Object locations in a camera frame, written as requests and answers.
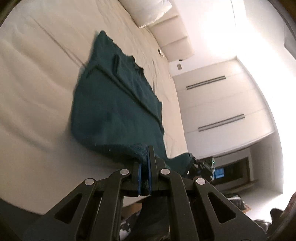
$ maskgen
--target white wall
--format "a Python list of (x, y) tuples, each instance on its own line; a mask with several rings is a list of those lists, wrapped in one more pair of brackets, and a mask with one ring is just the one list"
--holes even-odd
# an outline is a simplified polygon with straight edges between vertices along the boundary
[[(225, 76), (190, 90), (186, 86)], [(196, 158), (240, 149), (274, 131), (256, 85), (237, 60), (174, 76), (188, 151)], [(198, 127), (244, 114), (245, 118), (206, 131)]]
[(237, 57), (258, 84), (272, 111), (283, 152), (284, 192), (296, 191), (296, 60), (284, 47), (284, 21), (267, 0), (232, 0)]
[(235, 22), (230, 0), (174, 0), (195, 55), (182, 61), (178, 70), (169, 64), (172, 76), (235, 58)]
[(265, 189), (283, 191), (283, 155), (278, 131), (250, 147), (254, 178)]

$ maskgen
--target mattress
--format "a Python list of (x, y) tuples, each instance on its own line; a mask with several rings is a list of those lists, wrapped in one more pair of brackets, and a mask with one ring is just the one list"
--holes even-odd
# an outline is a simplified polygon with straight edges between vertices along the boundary
[[(105, 30), (163, 103), (169, 158), (187, 151), (168, 61), (117, 0), (22, 0), (0, 27), (0, 198), (44, 214), (87, 178), (123, 168), (70, 133), (73, 90)], [(124, 200), (127, 205), (135, 200)]]

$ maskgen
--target floor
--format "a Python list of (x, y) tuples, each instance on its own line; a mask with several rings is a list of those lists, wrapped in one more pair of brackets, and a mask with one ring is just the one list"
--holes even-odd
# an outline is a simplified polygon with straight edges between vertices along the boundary
[(274, 207), (284, 210), (291, 195), (281, 194), (260, 187), (253, 187), (239, 193), (242, 199), (251, 207), (246, 215), (252, 220), (264, 219), (271, 222), (270, 210)]

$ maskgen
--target dark green towel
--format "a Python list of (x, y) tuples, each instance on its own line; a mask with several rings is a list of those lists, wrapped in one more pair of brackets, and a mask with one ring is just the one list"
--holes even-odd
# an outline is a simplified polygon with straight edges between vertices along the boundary
[(115, 161), (141, 161), (147, 177), (147, 146), (166, 165), (184, 175), (189, 153), (169, 159), (163, 143), (162, 103), (133, 56), (126, 56), (104, 31), (97, 36), (89, 63), (74, 94), (71, 131), (86, 148)]

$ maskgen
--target headboard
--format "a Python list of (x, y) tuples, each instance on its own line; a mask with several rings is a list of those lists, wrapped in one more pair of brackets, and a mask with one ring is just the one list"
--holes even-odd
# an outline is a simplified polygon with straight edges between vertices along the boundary
[(175, 3), (159, 20), (148, 27), (169, 62), (187, 59), (194, 54), (188, 33)]

